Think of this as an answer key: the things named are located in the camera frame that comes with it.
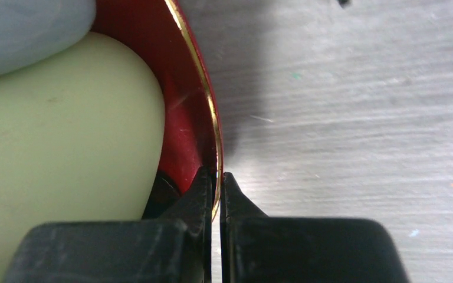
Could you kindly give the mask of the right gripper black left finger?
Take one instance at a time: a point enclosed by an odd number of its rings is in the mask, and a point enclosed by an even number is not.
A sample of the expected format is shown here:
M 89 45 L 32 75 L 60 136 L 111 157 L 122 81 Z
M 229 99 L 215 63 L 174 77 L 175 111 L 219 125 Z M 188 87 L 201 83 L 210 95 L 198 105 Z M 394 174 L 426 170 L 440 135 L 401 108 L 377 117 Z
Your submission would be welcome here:
M 189 190 L 158 218 L 57 222 L 32 228 L 5 282 L 210 282 L 213 176 L 198 169 Z

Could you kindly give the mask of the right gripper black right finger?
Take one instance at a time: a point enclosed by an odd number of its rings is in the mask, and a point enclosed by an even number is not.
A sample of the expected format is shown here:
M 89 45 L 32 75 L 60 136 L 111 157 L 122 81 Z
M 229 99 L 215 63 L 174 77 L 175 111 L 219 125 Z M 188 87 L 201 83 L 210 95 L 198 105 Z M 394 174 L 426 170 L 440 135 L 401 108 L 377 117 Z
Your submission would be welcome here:
M 232 173 L 221 185 L 224 282 L 408 282 L 388 231 L 361 218 L 268 216 Z

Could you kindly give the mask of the red round tray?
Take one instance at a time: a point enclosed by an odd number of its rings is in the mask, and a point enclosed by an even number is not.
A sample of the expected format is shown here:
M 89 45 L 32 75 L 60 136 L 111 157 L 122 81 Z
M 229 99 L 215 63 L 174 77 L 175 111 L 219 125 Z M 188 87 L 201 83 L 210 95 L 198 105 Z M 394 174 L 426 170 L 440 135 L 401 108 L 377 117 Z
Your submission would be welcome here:
M 132 49 L 154 72 L 165 101 L 159 171 L 180 193 L 196 171 L 213 176 L 212 214 L 220 202 L 224 151 L 214 90 L 198 44 L 177 1 L 97 1 L 92 30 Z

